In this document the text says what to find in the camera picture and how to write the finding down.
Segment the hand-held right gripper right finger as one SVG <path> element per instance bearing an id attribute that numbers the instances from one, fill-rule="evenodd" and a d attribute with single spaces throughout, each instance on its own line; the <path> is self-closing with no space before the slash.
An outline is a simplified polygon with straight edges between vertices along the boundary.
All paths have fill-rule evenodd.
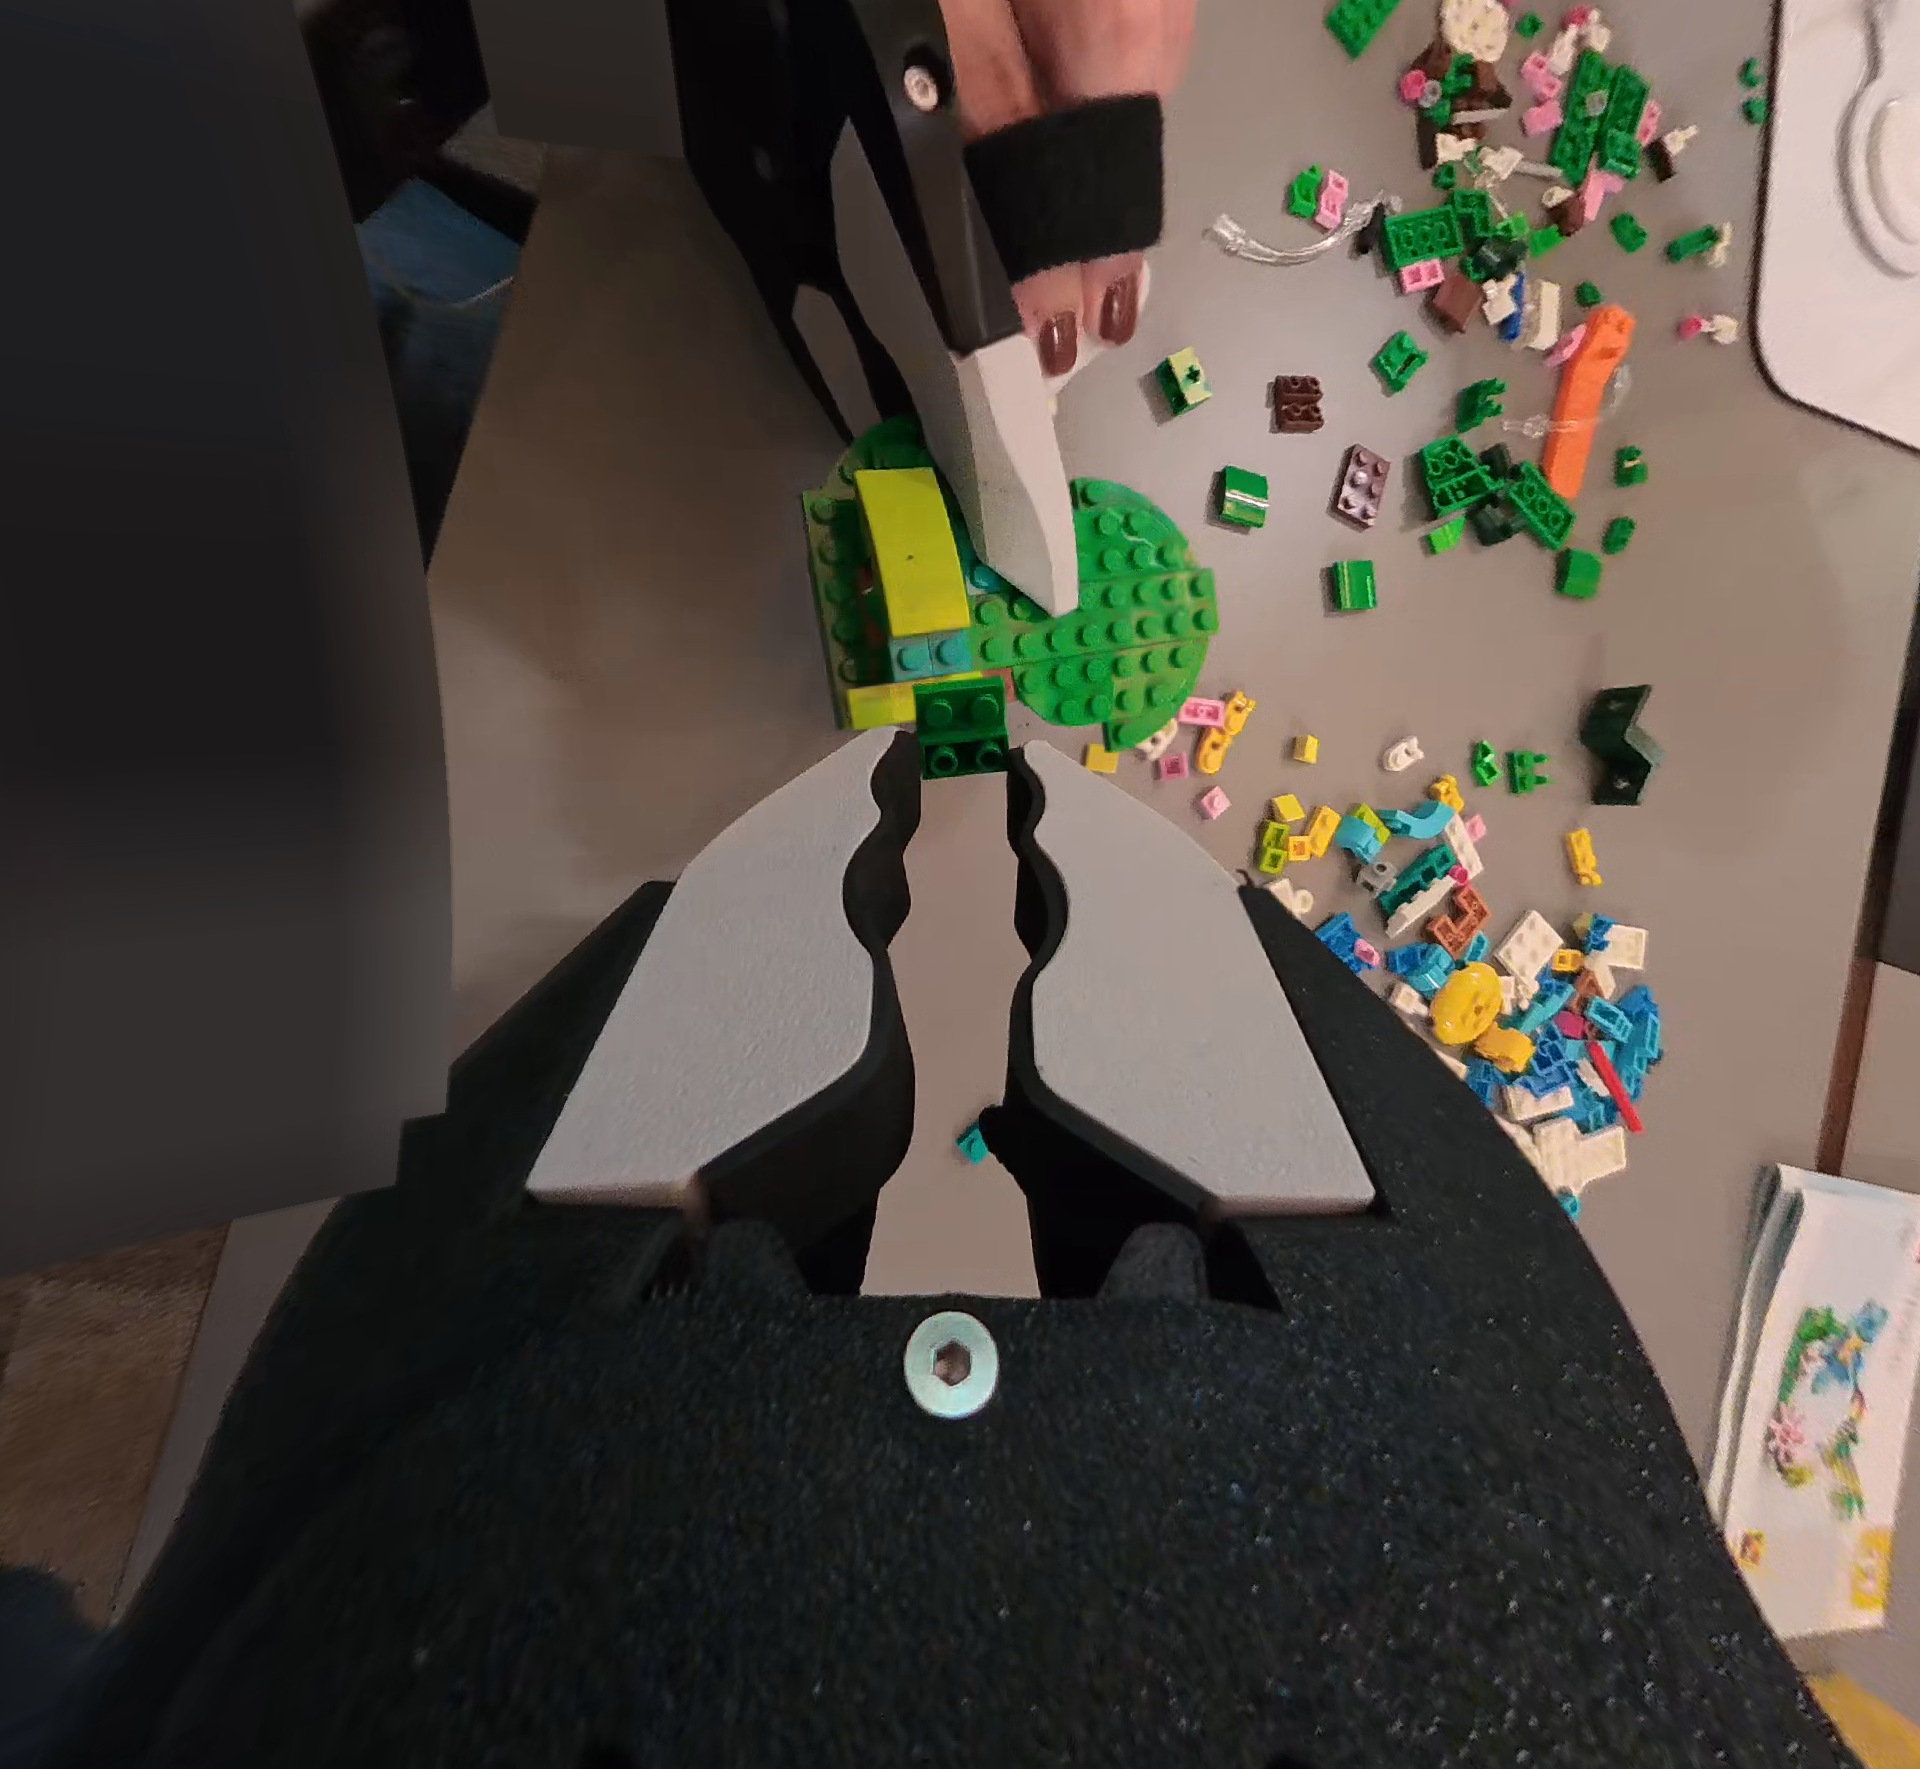
<path id="1" fill-rule="evenodd" d="M 994 1153 L 1027 1208 L 1044 1299 L 1093 1299 L 1142 1230 L 1209 1286 L 1237 1222 L 1378 1205 L 1242 898 L 1195 838 L 1046 742 L 1007 772 L 1014 992 Z"/>

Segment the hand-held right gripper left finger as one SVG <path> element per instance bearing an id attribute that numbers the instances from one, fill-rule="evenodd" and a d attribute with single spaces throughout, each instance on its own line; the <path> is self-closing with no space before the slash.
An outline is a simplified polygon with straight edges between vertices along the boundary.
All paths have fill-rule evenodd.
<path id="1" fill-rule="evenodd" d="M 914 1133 L 890 942 L 920 810 L 915 738 L 866 730 L 713 836 L 612 997 L 530 1194 L 767 1224 L 813 1290 L 857 1294 Z"/>

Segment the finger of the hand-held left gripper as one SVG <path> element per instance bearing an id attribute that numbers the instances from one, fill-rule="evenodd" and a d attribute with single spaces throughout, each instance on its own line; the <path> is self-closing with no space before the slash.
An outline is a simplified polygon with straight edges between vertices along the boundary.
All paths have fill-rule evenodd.
<path id="1" fill-rule="evenodd" d="M 977 554 L 1044 614 L 1072 611 L 1072 503 L 1035 345 L 1016 326 L 981 351 L 949 348 L 852 126 L 833 151 L 831 196 L 852 299 L 902 373 Z"/>

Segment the green lego build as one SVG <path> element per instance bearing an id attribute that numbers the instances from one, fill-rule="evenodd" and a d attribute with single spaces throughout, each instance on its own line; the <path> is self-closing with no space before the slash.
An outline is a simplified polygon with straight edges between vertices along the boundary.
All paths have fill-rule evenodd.
<path id="1" fill-rule="evenodd" d="M 1100 730 L 1136 748 L 1195 693 L 1219 630 L 1215 577 L 1177 521 L 1147 495 L 1098 477 L 1069 481 L 1079 606 L 1044 614 L 994 573 L 951 487 L 942 487 L 970 599 L 969 653 L 899 663 L 885 625 L 873 547 L 857 498 L 860 471 L 930 464 L 911 415 L 870 426 L 828 481 L 801 500 L 806 565 L 833 714 L 854 728 L 857 702 L 881 687 L 938 676 L 992 676 L 1044 723 Z"/>

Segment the pile of colourful lego pieces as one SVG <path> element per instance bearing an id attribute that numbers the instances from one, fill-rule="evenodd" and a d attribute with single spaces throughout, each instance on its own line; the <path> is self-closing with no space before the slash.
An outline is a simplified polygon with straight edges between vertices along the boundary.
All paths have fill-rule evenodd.
<path id="1" fill-rule="evenodd" d="M 1282 792 L 1243 881 L 1387 1001 L 1576 1222 L 1590 1191 L 1627 1171 L 1666 1061 L 1647 930 L 1535 908 L 1498 919 L 1486 838 L 1453 775 L 1390 807 Z"/>

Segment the clear curved lego piece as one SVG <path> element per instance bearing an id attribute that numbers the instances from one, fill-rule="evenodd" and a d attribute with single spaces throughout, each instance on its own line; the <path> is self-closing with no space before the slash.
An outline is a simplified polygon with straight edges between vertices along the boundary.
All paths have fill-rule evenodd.
<path id="1" fill-rule="evenodd" d="M 1258 269 L 1306 269 L 1331 256 L 1337 249 L 1350 249 L 1354 255 L 1367 255 L 1378 244 L 1381 225 L 1402 212 L 1400 198 L 1387 192 L 1366 201 L 1347 201 L 1342 220 L 1333 229 L 1311 229 L 1311 240 L 1273 244 L 1243 227 L 1230 214 L 1215 216 L 1205 229 L 1205 239 L 1225 256 Z"/>

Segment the pile of green brown lego pieces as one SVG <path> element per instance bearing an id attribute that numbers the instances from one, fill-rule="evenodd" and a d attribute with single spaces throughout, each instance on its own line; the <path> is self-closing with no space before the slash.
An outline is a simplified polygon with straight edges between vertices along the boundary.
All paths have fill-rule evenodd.
<path id="1" fill-rule="evenodd" d="M 1507 394 L 1500 417 L 1467 435 L 1453 431 L 1453 400 L 1449 422 L 1412 460 L 1432 515 L 1425 547 L 1437 556 L 1464 540 L 1491 549 L 1524 537 L 1551 556 L 1556 594 L 1590 601 L 1632 544 L 1636 521 L 1604 515 L 1579 540 L 1579 498 L 1554 491 L 1542 454 L 1559 365 L 1589 315 L 1604 301 L 1630 308 L 1576 275 L 1571 250 L 1615 246 L 1625 258 L 1658 255 L 1680 274 L 1725 271 L 1737 234 L 1728 220 L 1683 225 L 1659 242 L 1652 210 L 1689 168 L 1704 130 L 1669 120 L 1654 81 L 1615 50 L 1594 3 L 1549 21 L 1531 0 L 1440 0 L 1433 37 L 1402 69 L 1397 98 L 1432 190 L 1381 225 L 1370 255 L 1420 305 L 1433 335 L 1480 326 L 1547 376 L 1547 398 L 1535 408 L 1507 376 L 1477 377 L 1498 376 Z M 1602 456 L 1638 340 L 1636 326 L 1607 391 L 1582 490 L 1592 471 L 1618 490 L 1649 481 L 1644 447 L 1627 443 Z"/>

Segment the lego instruction booklet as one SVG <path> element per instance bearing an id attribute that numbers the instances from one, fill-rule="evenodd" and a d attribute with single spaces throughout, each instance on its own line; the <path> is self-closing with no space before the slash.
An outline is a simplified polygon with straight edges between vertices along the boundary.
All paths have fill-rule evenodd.
<path id="1" fill-rule="evenodd" d="M 1706 1497 L 1776 1636 L 1883 1627 L 1917 1371 L 1917 1194 L 1768 1165 Z"/>

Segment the person's jeans leg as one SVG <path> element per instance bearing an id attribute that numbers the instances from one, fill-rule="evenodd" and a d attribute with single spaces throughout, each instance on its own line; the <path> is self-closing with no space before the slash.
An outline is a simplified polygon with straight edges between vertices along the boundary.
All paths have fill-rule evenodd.
<path id="1" fill-rule="evenodd" d="M 378 338 L 430 562 L 469 445 L 520 244 L 442 187 L 415 177 L 357 225 Z"/>

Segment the orange brick separator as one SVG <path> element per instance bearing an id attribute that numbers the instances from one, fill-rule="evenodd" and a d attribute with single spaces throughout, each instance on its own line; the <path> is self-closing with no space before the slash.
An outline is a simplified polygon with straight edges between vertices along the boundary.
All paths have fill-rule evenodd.
<path id="1" fill-rule="evenodd" d="M 1607 391 L 1630 353 L 1634 332 L 1634 315 L 1604 301 L 1589 315 L 1578 347 L 1559 365 L 1542 469 L 1565 501 L 1579 498 Z"/>

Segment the dark green lego bracket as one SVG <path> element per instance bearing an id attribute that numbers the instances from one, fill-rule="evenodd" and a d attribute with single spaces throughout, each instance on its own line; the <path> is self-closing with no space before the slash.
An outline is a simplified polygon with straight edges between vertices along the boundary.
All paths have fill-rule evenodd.
<path id="1" fill-rule="evenodd" d="M 1579 746 L 1594 761 L 1594 807 L 1632 807 L 1664 764 L 1666 752 L 1645 725 L 1652 685 L 1621 685 L 1597 691 L 1579 723 Z"/>

